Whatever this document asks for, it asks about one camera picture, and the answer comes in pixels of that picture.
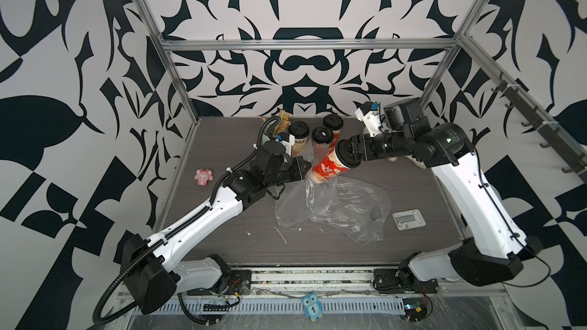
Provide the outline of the red milk tea cup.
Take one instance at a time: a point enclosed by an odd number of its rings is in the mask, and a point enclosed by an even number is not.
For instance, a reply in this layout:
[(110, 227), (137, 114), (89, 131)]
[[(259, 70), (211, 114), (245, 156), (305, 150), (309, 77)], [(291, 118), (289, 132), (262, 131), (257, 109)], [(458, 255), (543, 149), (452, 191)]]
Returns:
[(344, 120), (338, 114), (331, 113), (323, 118), (323, 126), (333, 133), (333, 143), (336, 143), (344, 126)]
[(313, 143), (314, 157), (321, 159), (329, 152), (334, 135), (331, 129), (319, 126), (313, 129), (311, 139)]
[(339, 143), (312, 168), (310, 180), (317, 184), (324, 183), (343, 172), (357, 168), (361, 162), (360, 158)]

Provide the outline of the clear plastic bag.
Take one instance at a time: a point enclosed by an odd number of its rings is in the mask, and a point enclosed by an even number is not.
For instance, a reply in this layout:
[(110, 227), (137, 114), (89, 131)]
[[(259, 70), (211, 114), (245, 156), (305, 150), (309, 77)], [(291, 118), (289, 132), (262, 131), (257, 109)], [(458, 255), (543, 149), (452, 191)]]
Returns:
[(317, 177), (313, 170), (327, 153), (326, 148), (319, 148), (316, 154), (308, 145), (299, 154), (299, 157), (311, 163), (311, 167), (302, 180), (288, 183), (284, 194), (276, 201), (275, 217), (280, 226), (287, 228), (307, 220), (317, 222), (334, 206), (337, 200), (337, 178), (324, 180)]
[(335, 228), (360, 247), (385, 238), (391, 200), (384, 189), (369, 182), (339, 176), (308, 183), (307, 206), (312, 221)]

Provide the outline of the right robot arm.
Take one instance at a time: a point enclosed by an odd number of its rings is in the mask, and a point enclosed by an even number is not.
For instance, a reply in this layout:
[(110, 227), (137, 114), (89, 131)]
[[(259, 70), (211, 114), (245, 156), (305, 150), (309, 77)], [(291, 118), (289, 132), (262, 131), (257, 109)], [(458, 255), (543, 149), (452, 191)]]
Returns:
[(457, 245), (404, 260), (397, 272), (400, 288), (441, 278), (463, 279), (477, 287), (510, 284), (524, 261), (542, 251), (541, 241), (527, 236), (504, 208), (460, 126), (446, 122), (431, 127), (417, 98), (385, 107), (365, 102), (355, 115), (367, 132), (339, 141), (336, 158), (350, 169), (363, 161), (402, 156), (424, 163), (471, 233)]

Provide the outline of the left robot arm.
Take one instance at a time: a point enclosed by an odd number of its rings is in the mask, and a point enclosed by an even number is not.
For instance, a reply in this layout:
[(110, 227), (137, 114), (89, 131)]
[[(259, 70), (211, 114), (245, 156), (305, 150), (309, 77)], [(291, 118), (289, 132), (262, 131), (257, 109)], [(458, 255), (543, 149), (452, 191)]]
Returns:
[(209, 290), (223, 293), (231, 270), (219, 255), (195, 264), (183, 259), (222, 224), (263, 199), (273, 186), (303, 180), (312, 164), (293, 157), (277, 141), (267, 141), (236, 167), (220, 177), (211, 196), (183, 218), (148, 238), (125, 243), (121, 273), (135, 307), (150, 314), (178, 293)]

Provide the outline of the red milk tea cup back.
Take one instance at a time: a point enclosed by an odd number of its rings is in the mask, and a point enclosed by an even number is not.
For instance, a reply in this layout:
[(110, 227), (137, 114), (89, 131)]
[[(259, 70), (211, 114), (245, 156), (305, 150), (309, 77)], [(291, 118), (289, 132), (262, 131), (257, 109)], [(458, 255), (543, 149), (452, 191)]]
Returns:
[(336, 143), (344, 126), (344, 120), (338, 114), (331, 113), (323, 118), (323, 126), (333, 133), (333, 143)]

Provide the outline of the cream milk tea cup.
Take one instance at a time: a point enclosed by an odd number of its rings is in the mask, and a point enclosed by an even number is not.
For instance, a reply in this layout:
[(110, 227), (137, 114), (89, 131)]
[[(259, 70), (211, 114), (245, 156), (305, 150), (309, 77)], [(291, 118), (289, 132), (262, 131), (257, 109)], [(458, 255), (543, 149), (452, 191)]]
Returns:
[(289, 125), (288, 132), (294, 138), (291, 155), (296, 157), (307, 145), (310, 128), (306, 122), (296, 121)]

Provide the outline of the white teddy bear brown hoodie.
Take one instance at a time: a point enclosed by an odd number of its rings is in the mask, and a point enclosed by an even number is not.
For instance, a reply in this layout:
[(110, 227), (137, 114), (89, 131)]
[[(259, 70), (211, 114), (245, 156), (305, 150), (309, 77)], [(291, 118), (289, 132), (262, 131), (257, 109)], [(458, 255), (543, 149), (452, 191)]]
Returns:
[[(404, 158), (408, 159), (411, 163), (413, 163), (416, 167), (426, 170), (427, 166), (424, 162), (417, 160), (415, 157), (412, 157), (410, 155), (406, 155), (404, 156)], [(389, 162), (396, 162), (399, 159), (398, 156), (395, 157), (387, 157), (386, 160)]]

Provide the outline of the pink pig toy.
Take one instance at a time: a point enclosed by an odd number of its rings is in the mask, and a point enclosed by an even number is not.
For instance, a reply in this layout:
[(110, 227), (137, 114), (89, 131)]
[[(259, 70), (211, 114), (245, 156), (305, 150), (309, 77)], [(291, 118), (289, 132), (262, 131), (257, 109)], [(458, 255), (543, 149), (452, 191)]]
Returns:
[(194, 180), (198, 186), (206, 186), (209, 182), (214, 180), (213, 172), (210, 169), (198, 169), (194, 176)]

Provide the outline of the blue owl number tag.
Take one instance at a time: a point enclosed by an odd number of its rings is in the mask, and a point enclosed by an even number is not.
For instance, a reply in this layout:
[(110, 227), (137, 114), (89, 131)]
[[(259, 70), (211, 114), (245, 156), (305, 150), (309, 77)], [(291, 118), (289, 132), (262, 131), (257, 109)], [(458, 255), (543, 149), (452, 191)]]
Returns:
[(304, 307), (304, 312), (311, 322), (316, 322), (316, 320), (323, 317), (323, 305), (316, 292), (302, 297), (301, 302)]

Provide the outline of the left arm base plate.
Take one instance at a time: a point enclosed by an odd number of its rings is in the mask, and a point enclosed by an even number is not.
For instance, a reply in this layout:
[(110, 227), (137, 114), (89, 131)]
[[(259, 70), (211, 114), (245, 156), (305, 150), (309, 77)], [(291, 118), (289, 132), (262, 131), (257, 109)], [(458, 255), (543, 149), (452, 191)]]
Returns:
[(233, 270), (230, 274), (224, 274), (218, 283), (209, 289), (195, 289), (186, 292), (189, 296), (217, 295), (223, 293), (232, 296), (234, 293), (246, 295), (250, 293), (252, 272), (250, 270)]

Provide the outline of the aluminium front rail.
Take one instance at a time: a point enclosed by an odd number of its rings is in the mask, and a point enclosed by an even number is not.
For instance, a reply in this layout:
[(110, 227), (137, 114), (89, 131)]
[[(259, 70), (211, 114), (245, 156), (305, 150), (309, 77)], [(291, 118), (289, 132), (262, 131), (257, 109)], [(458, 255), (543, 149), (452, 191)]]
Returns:
[[(396, 267), (233, 267), (233, 270), (250, 270), (252, 282), (250, 293), (268, 293), (274, 296), (294, 296), (296, 293), (341, 293), (374, 294), (372, 286), (375, 269), (397, 269)], [(170, 289), (153, 290), (148, 286), (147, 298), (162, 306), (178, 293), (189, 290), (209, 289), (218, 283), (220, 277), (209, 267), (199, 267), (196, 261), (186, 262), (178, 267), (171, 276), (178, 280)], [(504, 293), (502, 284), (475, 287), (462, 280), (436, 280), (437, 293), (443, 296), (498, 296)], [(411, 295), (418, 293), (399, 293), (382, 295)]]

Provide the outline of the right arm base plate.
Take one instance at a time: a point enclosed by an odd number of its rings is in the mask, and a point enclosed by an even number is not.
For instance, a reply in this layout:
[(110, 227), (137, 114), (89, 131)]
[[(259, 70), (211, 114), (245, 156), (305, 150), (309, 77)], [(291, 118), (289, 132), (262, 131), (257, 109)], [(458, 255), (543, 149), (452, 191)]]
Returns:
[(375, 269), (372, 283), (381, 294), (437, 293), (436, 280), (420, 281), (408, 269)]

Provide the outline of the wall hook rack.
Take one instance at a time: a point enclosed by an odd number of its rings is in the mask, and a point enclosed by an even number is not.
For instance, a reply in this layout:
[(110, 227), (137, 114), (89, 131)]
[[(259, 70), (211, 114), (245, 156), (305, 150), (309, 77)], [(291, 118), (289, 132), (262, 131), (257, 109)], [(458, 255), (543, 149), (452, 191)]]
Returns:
[(521, 125), (536, 131), (544, 139), (541, 148), (551, 148), (559, 155), (567, 164), (562, 169), (564, 174), (575, 174), (586, 184), (586, 149), (522, 85), (507, 78), (503, 72), (499, 73), (498, 79), (499, 84), (492, 92), (506, 98), (506, 109), (519, 112), (524, 118)]

